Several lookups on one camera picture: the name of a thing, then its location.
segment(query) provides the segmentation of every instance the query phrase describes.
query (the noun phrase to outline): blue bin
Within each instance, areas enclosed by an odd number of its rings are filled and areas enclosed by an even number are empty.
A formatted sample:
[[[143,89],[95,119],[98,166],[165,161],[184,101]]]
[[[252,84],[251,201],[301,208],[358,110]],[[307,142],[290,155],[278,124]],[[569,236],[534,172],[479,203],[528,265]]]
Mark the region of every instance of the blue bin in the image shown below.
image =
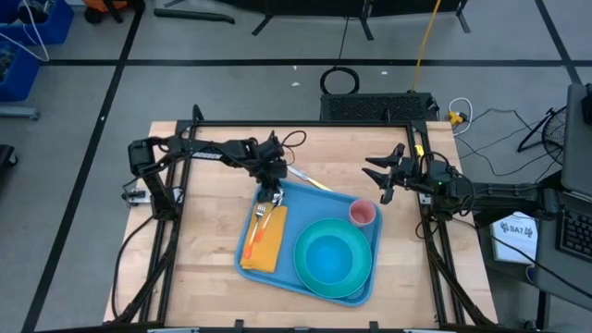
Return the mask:
[[[10,42],[0,42],[0,50],[7,45],[15,56],[3,80],[0,80],[0,102],[14,102],[27,99],[39,71],[39,60]]]
[[[0,32],[12,38],[15,41],[22,41],[24,45],[34,45],[29,39],[22,24],[10,24],[17,18],[20,0],[0,0]],[[68,37],[70,24],[74,18],[72,8],[65,0],[55,0],[47,21],[36,24],[37,31],[41,35],[44,44],[63,43]],[[37,43],[37,34],[31,24],[25,24],[24,28],[29,33],[30,37]]]

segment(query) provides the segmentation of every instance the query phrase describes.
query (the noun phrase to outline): teal bowl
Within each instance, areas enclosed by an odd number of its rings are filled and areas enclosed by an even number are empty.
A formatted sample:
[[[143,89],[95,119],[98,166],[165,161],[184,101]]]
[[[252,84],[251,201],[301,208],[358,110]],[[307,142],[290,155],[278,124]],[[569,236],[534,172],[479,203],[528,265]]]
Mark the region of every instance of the teal bowl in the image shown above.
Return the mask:
[[[366,237],[350,222],[325,218],[306,227],[294,246],[294,266],[302,283],[327,298],[359,290],[372,270]]]

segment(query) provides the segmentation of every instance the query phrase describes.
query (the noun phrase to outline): gray floor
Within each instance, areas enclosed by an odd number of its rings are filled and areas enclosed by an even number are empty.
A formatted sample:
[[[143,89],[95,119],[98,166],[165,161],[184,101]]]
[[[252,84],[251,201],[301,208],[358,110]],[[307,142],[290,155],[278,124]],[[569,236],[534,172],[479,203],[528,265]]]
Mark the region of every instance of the gray floor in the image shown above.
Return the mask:
[[[545,0],[572,59],[592,59],[587,0]],[[213,1],[190,1],[180,7],[224,12],[237,24],[155,18],[144,14],[130,59],[334,58],[343,18],[274,18],[257,37],[250,31],[259,14]],[[64,45],[50,47],[53,59],[118,59],[132,13],[117,25],[107,18],[90,26],[76,9]],[[465,9],[472,33],[464,34],[451,14],[437,18],[426,48],[428,59],[559,60],[560,56],[531,0],[472,0]],[[364,38],[351,21],[344,58],[416,58],[428,15],[376,18],[376,37]],[[411,88],[413,68],[356,67],[360,93],[404,92]],[[327,67],[126,67],[105,131],[76,212],[64,254],[55,274],[37,329],[98,325],[103,319],[113,264],[122,240],[128,209],[119,198],[130,178],[127,144],[145,136],[154,120],[188,118],[199,104],[208,119],[318,119],[318,80]],[[592,81],[592,68],[578,68]],[[39,281],[47,254],[85,154],[111,67],[47,66],[40,71],[30,98],[42,112],[37,122],[0,119],[0,142],[15,145],[20,164],[0,191],[0,322],[2,331],[19,331]],[[528,123],[552,106],[565,104],[567,71],[555,68],[425,67],[418,91],[432,92],[442,109],[458,96],[469,98],[475,115],[491,107],[516,109]],[[350,79],[327,80],[330,91],[347,92]],[[455,110],[467,111],[459,103]],[[522,124],[505,113],[491,112],[462,138],[474,148],[495,141]],[[543,154],[541,148],[517,154],[526,130],[482,153],[497,173],[505,173]],[[468,148],[457,141],[460,155]],[[478,156],[462,161],[475,181],[527,182],[549,165],[545,157],[513,175],[498,178]],[[536,315],[537,291],[495,272],[489,280],[501,323],[517,327]],[[551,324],[592,328],[589,313],[554,298]]]

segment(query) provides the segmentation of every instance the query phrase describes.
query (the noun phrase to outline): wooden table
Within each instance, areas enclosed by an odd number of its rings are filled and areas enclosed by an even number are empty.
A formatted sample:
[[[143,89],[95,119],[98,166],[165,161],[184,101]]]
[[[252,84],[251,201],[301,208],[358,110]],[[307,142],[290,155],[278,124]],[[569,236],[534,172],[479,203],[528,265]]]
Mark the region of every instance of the wooden table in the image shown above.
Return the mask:
[[[150,136],[173,134],[175,122],[155,122]],[[272,128],[203,127],[197,138],[223,142],[256,137]],[[275,128],[281,139],[294,128]],[[362,167],[367,156],[385,156],[397,142],[409,144],[404,129],[303,128],[308,140],[296,152],[297,168],[334,191],[378,202],[381,191]],[[450,124],[428,123],[431,148],[460,169]],[[289,180],[300,181],[293,175]],[[248,280],[236,271],[234,256],[255,190],[243,169],[194,160],[182,218],[179,247],[168,303],[168,327],[436,327],[426,248],[414,233],[420,220],[416,194],[401,188],[389,205],[380,205],[383,228],[374,291],[362,306],[350,308]],[[132,208],[126,236],[151,214],[149,205]],[[125,251],[119,270],[117,308],[122,311],[146,278],[156,223],[140,232]],[[474,230],[448,223],[458,280],[475,304],[497,321],[487,274]],[[449,322],[454,322],[450,293],[441,279]],[[160,296],[154,291],[151,318]],[[112,318],[109,304],[105,319]]]

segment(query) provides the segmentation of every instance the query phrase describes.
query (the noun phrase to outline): yellow cable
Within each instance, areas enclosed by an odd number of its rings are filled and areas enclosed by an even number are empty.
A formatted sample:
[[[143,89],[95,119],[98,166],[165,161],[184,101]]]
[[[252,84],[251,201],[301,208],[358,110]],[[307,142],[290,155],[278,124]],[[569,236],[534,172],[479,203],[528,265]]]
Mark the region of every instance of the yellow cable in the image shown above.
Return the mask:
[[[422,47],[419,49],[419,57],[417,57],[417,65],[415,65],[415,79],[413,80],[412,92],[415,92],[415,90],[417,89],[417,83],[419,82],[419,68],[422,63],[422,58],[424,57],[424,51],[426,50],[427,38],[429,37],[429,33],[432,31],[432,25],[434,24],[436,13],[438,12],[438,8],[440,7],[440,2],[441,0],[437,0],[436,6],[434,6],[434,12],[432,13],[432,17],[429,20],[429,24],[427,24],[427,30],[425,30]]]

